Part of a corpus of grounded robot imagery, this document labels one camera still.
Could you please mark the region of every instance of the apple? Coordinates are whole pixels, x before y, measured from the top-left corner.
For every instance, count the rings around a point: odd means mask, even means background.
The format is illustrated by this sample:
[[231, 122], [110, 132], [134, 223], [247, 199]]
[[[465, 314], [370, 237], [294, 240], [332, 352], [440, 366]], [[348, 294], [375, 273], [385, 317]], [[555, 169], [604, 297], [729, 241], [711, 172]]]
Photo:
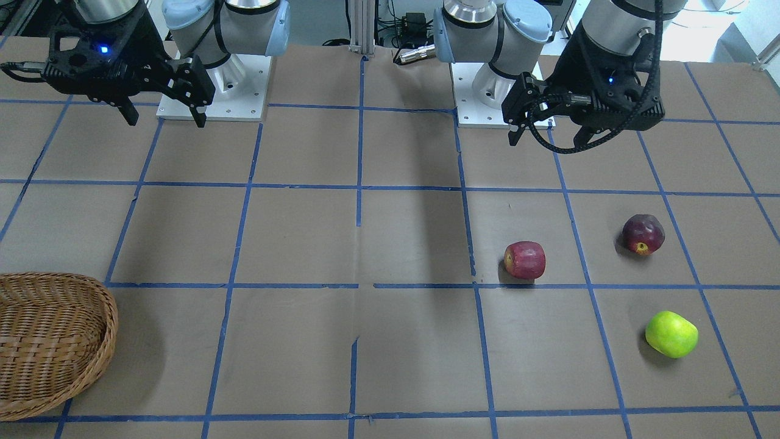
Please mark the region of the apple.
[[666, 235], [658, 218], [639, 214], [626, 221], [620, 238], [623, 247], [638, 255], [647, 256], [661, 247]]
[[696, 347], [699, 330], [679, 314], [661, 311], [647, 324], [644, 339], [661, 354], [678, 359]]
[[537, 242], [516, 242], [504, 251], [506, 271], [518, 279], [537, 279], [544, 274], [546, 264], [544, 249]]

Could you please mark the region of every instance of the grid square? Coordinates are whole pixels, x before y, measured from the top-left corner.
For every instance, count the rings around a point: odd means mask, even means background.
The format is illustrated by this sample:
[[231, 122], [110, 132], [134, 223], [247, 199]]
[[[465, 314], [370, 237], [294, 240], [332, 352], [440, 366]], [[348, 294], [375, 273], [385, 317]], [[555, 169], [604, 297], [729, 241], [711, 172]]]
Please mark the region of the grid square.
[[346, 412], [354, 297], [235, 290], [214, 413]]
[[536, 241], [547, 259], [538, 283], [585, 283], [563, 195], [470, 192], [469, 214], [480, 282], [527, 283], [506, 272], [504, 251], [513, 242]]
[[116, 354], [106, 374], [73, 400], [70, 414], [204, 413], [225, 290], [117, 288], [112, 293], [122, 316]]
[[0, 423], [0, 437], [5, 439], [52, 439], [56, 423]]
[[356, 331], [358, 413], [488, 409], [472, 290], [361, 290]]
[[[558, 124], [553, 130], [555, 144], [560, 148], [571, 148], [580, 126], [563, 117], [555, 121]], [[569, 189], [658, 190], [642, 144], [633, 131], [624, 131], [607, 143], [585, 152], [559, 155], [558, 159]]]
[[144, 187], [112, 280], [226, 282], [244, 193], [243, 187]]
[[[275, 104], [360, 104], [360, 60], [343, 47], [289, 45], [274, 58], [268, 101]], [[323, 66], [316, 71], [312, 66]]]
[[365, 105], [396, 109], [452, 109], [449, 64], [438, 61], [397, 66], [393, 48], [376, 47], [365, 64]]
[[61, 112], [62, 105], [0, 103], [0, 179], [28, 178]]
[[509, 146], [507, 130], [459, 128], [463, 172], [469, 187], [560, 188], [552, 153], [530, 136]]
[[140, 107], [138, 113], [138, 125], [131, 127], [113, 109], [69, 106], [35, 178], [138, 180], [158, 124], [154, 109]]
[[211, 421], [209, 439], [235, 439], [236, 437], [316, 437], [317, 439], [343, 439], [347, 437], [348, 421]]
[[203, 423], [66, 423], [62, 439], [110, 437], [111, 439], [196, 439]]
[[363, 184], [460, 187], [453, 124], [444, 112], [365, 112]]
[[0, 244], [0, 271], [108, 271], [132, 187], [33, 184]]
[[[358, 119], [356, 110], [269, 108], [255, 183], [354, 185]], [[292, 120], [305, 123], [290, 129]]]
[[496, 410], [614, 409], [586, 290], [482, 290]]
[[753, 189], [780, 193], [780, 126], [721, 125]]
[[352, 283], [356, 235], [354, 191], [255, 188], [236, 280]]
[[780, 284], [780, 246], [755, 199], [669, 197], [669, 202], [702, 284]]
[[682, 62], [661, 61], [661, 101], [668, 119], [712, 119]]
[[473, 439], [490, 437], [490, 420], [477, 419], [375, 419], [355, 422], [355, 437], [425, 437], [426, 439]]
[[688, 66], [719, 120], [780, 121], [780, 95], [766, 72], [741, 62]]
[[166, 120], [147, 171], [146, 181], [206, 181], [246, 183], [254, 147], [256, 123]]
[[[597, 290], [626, 407], [742, 405], [698, 291]], [[699, 330], [696, 349], [670, 359], [644, 339], [647, 323], [670, 310]]]
[[664, 190], [748, 192], [713, 123], [661, 122], [642, 137]]
[[762, 437], [780, 437], [780, 412], [754, 412]]
[[777, 291], [707, 291], [723, 342], [753, 405], [780, 405]]
[[471, 282], [463, 199], [441, 191], [363, 191], [361, 283]]
[[499, 437], [607, 439], [626, 437], [620, 416], [544, 416], [498, 418]]
[[23, 186], [23, 184], [0, 184], [0, 229], [11, 214]]
[[747, 413], [664, 413], [630, 415], [631, 433], [636, 439], [668, 437], [712, 439], [713, 437], [756, 437]]
[[[660, 195], [570, 194], [569, 198], [593, 283], [693, 284], [683, 247]], [[623, 225], [640, 213], [658, 218], [666, 234], [663, 246], [646, 257], [617, 244]]]
[[769, 216], [769, 220], [775, 227], [775, 230], [780, 232], [780, 198], [761, 198], [761, 205]]
[[[8, 61], [45, 61], [48, 57], [48, 38], [13, 37], [0, 50], [0, 63]], [[24, 76], [35, 77], [29, 73]], [[7, 75], [0, 76], [0, 99], [34, 99], [38, 101], [65, 101], [63, 95], [48, 84], [26, 84]]]

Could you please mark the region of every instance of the wall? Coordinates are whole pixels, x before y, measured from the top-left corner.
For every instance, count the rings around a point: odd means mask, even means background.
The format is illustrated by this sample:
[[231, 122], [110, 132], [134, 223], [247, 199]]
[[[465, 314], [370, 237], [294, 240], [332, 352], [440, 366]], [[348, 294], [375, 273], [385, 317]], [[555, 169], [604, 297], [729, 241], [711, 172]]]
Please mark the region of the wall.
[[[750, 0], [747, 8], [734, 20], [734, 25], [754, 53], [760, 53], [780, 34], [779, 3], [778, 0]], [[775, 58], [767, 71], [775, 83], [780, 84], [780, 59]]]

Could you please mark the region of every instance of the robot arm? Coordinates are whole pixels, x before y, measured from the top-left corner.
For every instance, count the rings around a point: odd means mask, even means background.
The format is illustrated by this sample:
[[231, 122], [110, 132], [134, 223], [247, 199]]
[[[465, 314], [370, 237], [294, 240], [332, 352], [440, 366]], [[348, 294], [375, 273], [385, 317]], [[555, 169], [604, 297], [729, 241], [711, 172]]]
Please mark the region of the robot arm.
[[[622, 130], [648, 130], [663, 119], [661, 35], [684, 5], [685, 0], [591, 0], [555, 70], [542, 81], [529, 72], [549, 34], [544, 8], [532, 0], [507, 0], [502, 7], [493, 0], [445, 0], [437, 12], [437, 55], [444, 62], [486, 62], [499, 77], [494, 82], [509, 82], [500, 106], [511, 145], [528, 129], [554, 152], [581, 152]], [[493, 27], [497, 31], [489, 34]], [[648, 73], [644, 84], [638, 72]], [[477, 95], [490, 104], [484, 93]], [[582, 127], [574, 148], [555, 147], [539, 135], [534, 122], [550, 116], [568, 116]]]
[[[130, 125], [138, 112], [129, 97], [159, 91], [183, 103], [203, 127], [205, 108], [246, 76], [232, 55], [281, 55], [289, 39], [287, 0], [165, 0], [165, 21], [181, 59], [166, 54], [142, 0], [55, 2], [64, 18], [50, 34], [46, 62], [7, 62], [0, 70], [22, 82], [45, 82], [64, 94], [107, 102]], [[61, 50], [67, 37], [78, 43]]]
[[[67, 95], [107, 102], [135, 125], [138, 112], [129, 97], [160, 91], [190, 108], [197, 126], [206, 116], [215, 88], [195, 55], [171, 60], [141, 0], [56, 0], [63, 20], [52, 30], [46, 62], [7, 62], [0, 69], [22, 82], [45, 82]], [[64, 38], [78, 38], [62, 50]], [[15, 72], [37, 73], [40, 77]]]

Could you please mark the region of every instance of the floor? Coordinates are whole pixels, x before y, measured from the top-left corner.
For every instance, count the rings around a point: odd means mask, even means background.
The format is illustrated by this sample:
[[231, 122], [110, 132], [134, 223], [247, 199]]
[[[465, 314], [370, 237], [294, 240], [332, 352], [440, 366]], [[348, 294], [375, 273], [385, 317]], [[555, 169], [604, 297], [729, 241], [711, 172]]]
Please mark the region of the floor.
[[[557, 156], [456, 127], [449, 67], [391, 57], [291, 46], [262, 125], [204, 129], [0, 78], [0, 271], [96, 277], [120, 321], [93, 387], [0, 437], [780, 437], [764, 73], [665, 62], [665, 122]], [[645, 259], [614, 244], [636, 213]], [[500, 263], [521, 240], [534, 284]], [[643, 340], [664, 309], [683, 359]]]

